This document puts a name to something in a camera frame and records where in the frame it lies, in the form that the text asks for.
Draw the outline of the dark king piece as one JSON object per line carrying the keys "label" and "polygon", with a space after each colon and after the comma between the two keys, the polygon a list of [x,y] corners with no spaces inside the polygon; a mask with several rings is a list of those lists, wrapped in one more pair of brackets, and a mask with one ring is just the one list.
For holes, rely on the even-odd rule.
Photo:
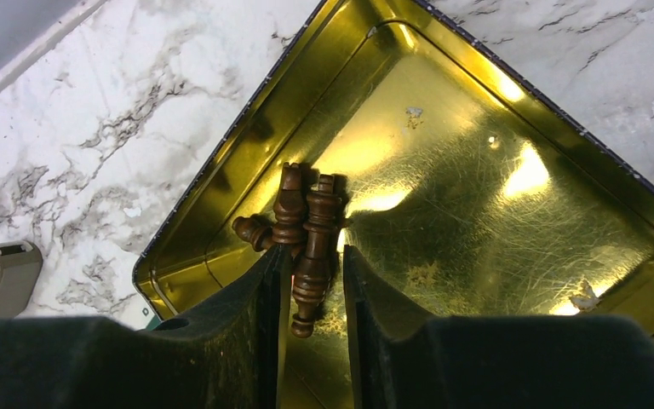
{"label": "dark king piece", "polygon": [[303,227],[307,243],[295,266],[292,297],[297,311],[291,332],[295,337],[313,334],[318,308],[330,286],[330,244],[337,228],[341,198],[336,193],[336,177],[323,174],[316,187],[307,194],[308,218]]}

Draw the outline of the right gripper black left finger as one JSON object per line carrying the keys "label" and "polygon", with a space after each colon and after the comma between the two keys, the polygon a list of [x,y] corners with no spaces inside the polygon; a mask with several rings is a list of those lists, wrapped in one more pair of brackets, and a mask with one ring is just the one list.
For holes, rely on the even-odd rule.
{"label": "right gripper black left finger", "polygon": [[0,320],[0,408],[276,408],[290,253],[135,331],[103,316]]}

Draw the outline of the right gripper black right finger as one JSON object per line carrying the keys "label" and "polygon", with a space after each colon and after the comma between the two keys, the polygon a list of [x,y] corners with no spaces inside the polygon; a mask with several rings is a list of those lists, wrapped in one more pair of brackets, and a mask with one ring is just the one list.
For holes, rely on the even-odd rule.
{"label": "right gripper black right finger", "polygon": [[654,408],[654,342],[615,315],[438,317],[343,253],[357,408]]}

